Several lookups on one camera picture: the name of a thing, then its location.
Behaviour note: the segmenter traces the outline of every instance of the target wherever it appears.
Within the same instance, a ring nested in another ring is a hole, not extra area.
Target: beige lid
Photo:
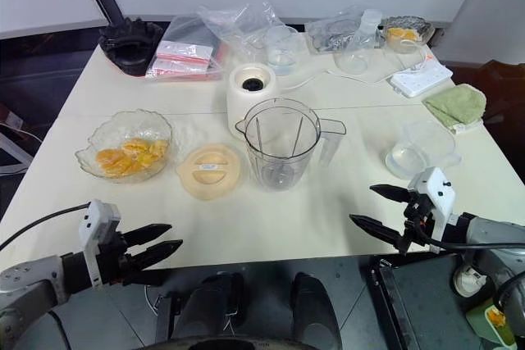
[[[226,145],[210,144],[194,150],[176,171],[192,196],[199,200],[213,200],[237,185],[240,161]]]

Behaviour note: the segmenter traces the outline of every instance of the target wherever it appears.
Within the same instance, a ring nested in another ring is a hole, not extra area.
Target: small bowl
[[[165,139],[168,142],[164,156],[150,167],[131,175],[109,177],[96,161],[97,153],[103,149],[119,148],[127,139]],[[109,121],[101,124],[88,138],[89,146],[75,153],[80,168],[98,178],[117,184],[130,184],[147,180],[156,175],[167,164],[171,149],[171,126],[166,118],[157,112],[137,110],[118,112]]]
[[[407,40],[397,36],[389,36],[389,28],[411,29],[418,33],[419,40]],[[428,43],[436,29],[430,22],[418,16],[391,16],[385,20],[383,35],[390,48],[399,53],[414,52],[417,47]]]

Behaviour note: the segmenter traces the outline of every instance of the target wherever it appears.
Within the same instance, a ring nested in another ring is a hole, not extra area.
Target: power strip
[[[452,76],[452,71],[431,57],[416,66],[395,73],[390,78],[394,90],[407,98],[415,98]]]

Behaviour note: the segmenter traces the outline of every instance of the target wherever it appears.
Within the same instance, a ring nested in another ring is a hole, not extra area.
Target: table
[[[385,168],[383,157],[403,123],[433,117],[421,98],[398,96],[388,84],[368,85],[330,75],[319,78],[296,89],[293,97],[317,99],[320,104],[311,101],[310,105],[324,106],[318,115],[343,121],[348,133],[327,169],[314,157],[293,189],[269,193],[251,179],[244,144],[227,130],[220,82],[149,86],[122,75],[97,49],[0,223],[0,239],[50,212],[99,198],[118,206],[120,230],[152,222],[174,226],[161,239],[183,239],[184,244],[156,267],[395,252],[358,229],[348,214],[368,215],[403,230],[404,206],[381,198],[368,186],[406,186],[407,181]],[[119,101],[123,92],[129,95]],[[94,129],[115,111],[136,107],[165,115],[176,138],[183,141],[179,153],[162,173],[141,184],[111,184],[84,173],[74,152],[85,148]],[[454,210],[525,225],[521,214],[525,187],[485,128],[461,134],[456,142],[463,161],[445,171],[457,193]],[[211,202],[192,198],[175,174],[176,164],[204,143],[226,143],[244,160],[239,187]],[[78,251],[82,216],[82,212],[71,213],[24,234],[0,253],[0,268]]]

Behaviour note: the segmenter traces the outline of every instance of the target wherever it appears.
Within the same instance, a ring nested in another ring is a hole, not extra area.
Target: towel
[[[444,127],[458,133],[482,124],[486,97],[473,86],[461,84],[426,99],[423,104]]]

